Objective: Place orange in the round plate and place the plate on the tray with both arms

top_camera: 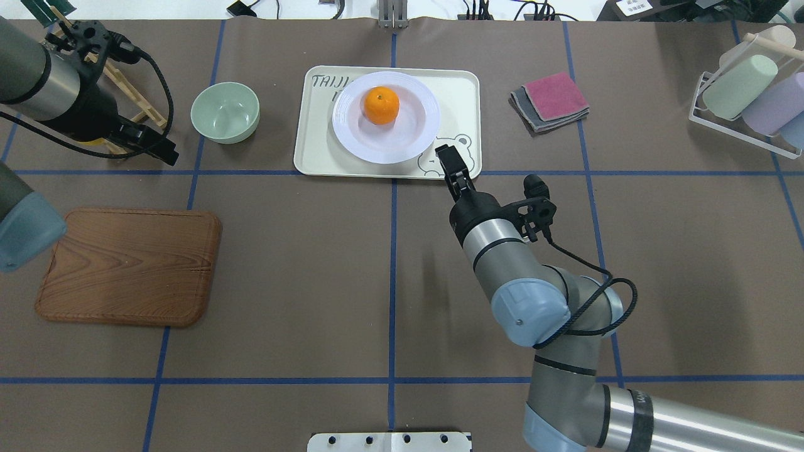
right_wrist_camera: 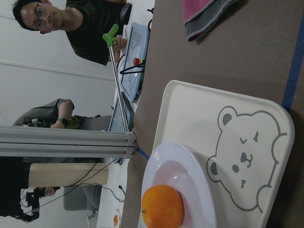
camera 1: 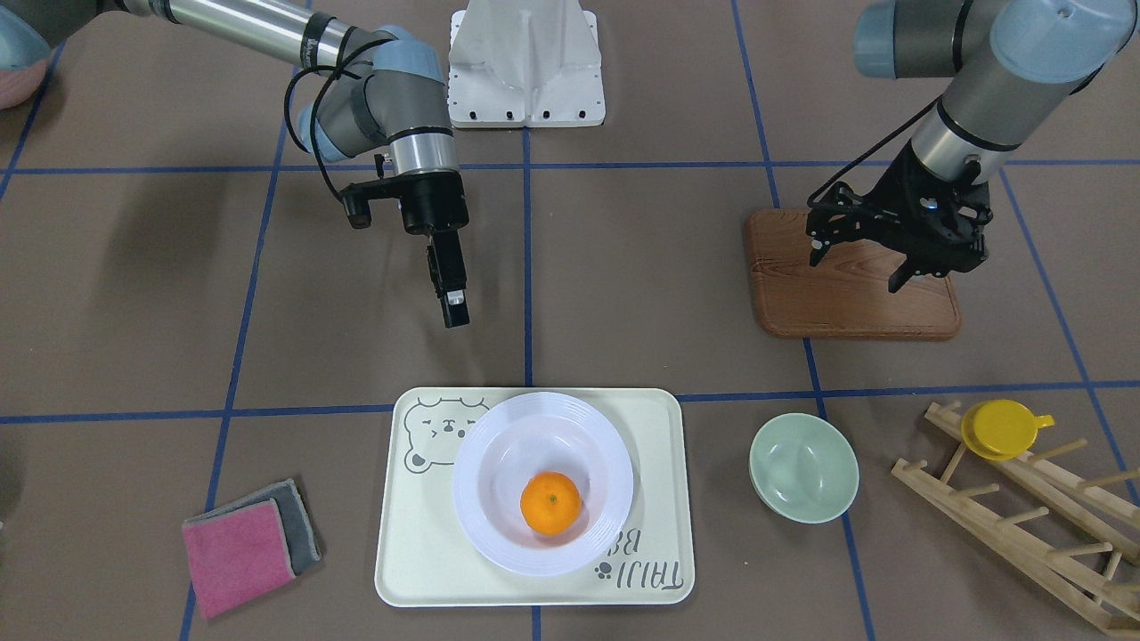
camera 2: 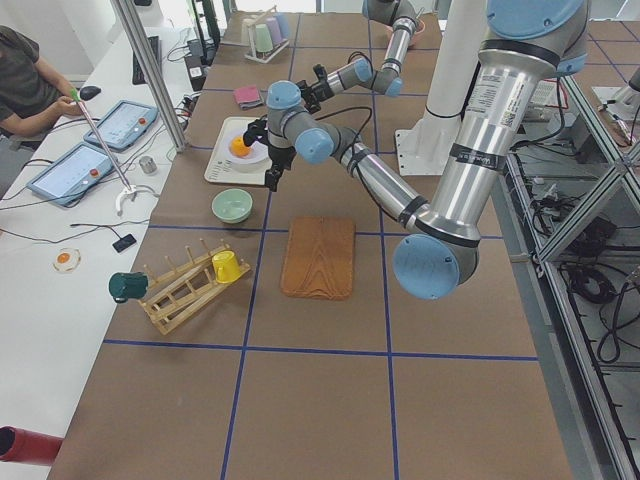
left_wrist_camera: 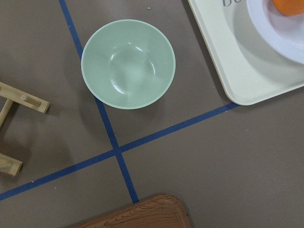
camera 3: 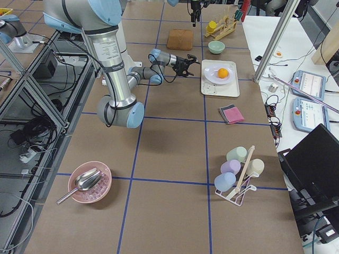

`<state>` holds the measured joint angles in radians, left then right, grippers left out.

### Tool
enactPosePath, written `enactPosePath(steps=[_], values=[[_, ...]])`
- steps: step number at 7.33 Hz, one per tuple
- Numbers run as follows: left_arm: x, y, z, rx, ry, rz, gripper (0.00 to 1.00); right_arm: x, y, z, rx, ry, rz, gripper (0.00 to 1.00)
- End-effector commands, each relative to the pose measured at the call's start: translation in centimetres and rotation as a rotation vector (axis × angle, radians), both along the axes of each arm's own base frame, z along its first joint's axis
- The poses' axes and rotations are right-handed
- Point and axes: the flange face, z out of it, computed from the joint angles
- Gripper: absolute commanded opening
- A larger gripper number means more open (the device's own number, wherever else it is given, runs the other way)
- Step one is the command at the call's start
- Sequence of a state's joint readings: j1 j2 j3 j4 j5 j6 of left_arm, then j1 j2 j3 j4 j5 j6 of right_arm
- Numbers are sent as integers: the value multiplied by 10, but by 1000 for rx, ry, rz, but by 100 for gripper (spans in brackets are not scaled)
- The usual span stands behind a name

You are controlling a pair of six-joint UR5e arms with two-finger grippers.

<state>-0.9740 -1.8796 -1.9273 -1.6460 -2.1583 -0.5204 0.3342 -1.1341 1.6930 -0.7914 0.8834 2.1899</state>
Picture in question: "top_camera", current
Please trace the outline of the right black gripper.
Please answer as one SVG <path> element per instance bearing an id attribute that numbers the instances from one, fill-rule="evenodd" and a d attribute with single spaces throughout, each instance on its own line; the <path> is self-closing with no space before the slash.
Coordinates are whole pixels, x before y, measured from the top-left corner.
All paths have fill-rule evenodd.
<path id="1" fill-rule="evenodd" d="M 550 227 L 557 206 L 550 200 L 548 185 L 538 175 L 528 175 L 523 180 L 523 200 L 500 205 L 493 195 L 477 191 L 470 171 L 456 147 L 441 145 L 435 149 L 444 171 L 444 180 L 455 203 L 450 211 L 450 225 L 460 244 L 471 229 L 486 220 L 500 218 L 514 226 L 515 234 L 536 242 L 541 232 L 549 244 L 553 244 Z"/>

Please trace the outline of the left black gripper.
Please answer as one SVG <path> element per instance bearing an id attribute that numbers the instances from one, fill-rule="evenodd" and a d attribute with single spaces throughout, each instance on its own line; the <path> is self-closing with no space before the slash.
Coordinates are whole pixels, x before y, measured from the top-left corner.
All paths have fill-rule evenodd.
<path id="1" fill-rule="evenodd" d="M 50 77 L 57 75 L 57 62 L 66 63 L 68 74 L 76 75 L 77 89 L 68 94 L 67 108 L 44 125 L 61 132 L 73 141 L 105 139 L 138 154 L 148 154 L 169 166 L 179 157 L 175 143 L 149 126 L 129 120 L 118 113 L 115 98 L 98 86 L 108 59 L 126 64 L 151 58 L 124 35 L 107 30 L 97 21 L 58 22 L 62 37 L 52 33 L 46 40 L 52 44 Z"/>

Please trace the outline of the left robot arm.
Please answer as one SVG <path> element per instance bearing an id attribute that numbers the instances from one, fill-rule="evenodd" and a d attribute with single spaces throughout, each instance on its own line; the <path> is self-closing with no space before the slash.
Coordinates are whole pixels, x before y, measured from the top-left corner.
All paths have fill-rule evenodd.
<path id="1" fill-rule="evenodd" d="M 178 152 L 168 135 L 173 99 L 153 57 L 97 21 L 60 23 L 62 36 L 48 34 L 38 43 L 2 19 L 1 101 L 20 117 L 2 118 L 60 146 L 96 158 L 114 154 L 82 147 L 97 139 L 124 149 L 120 159 L 148 154 L 173 166 Z M 168 103 L 163 131 L 119 114 L 117 101 L 98 80 L 107 60 L 135 64 L 146 60 L 158 77 Z M 2 272 L 13 272 L 66 234 L 66 221 L 51 203 L 8 166 L 1 176 Z"/>

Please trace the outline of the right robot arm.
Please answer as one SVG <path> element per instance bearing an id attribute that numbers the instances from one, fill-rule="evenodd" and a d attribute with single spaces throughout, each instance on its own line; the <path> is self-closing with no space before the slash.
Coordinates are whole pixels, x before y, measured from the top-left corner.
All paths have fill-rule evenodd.
<path id="1" fill-rule="evenodd" d="M 537 451 L 801 451 L 802 434 L 756 424 L 637 389 L 597 382 L 601 340 L 634 311 L 634 283 L 541 264 L 528 244 L 553 243 L 548 187 L 528 175 L 524 199 L 499 204 L 474 188 L 459 151 L 436 150 L 454 199 L 450 225 L 512 343 L 535 352 L 523 437 Z"/>

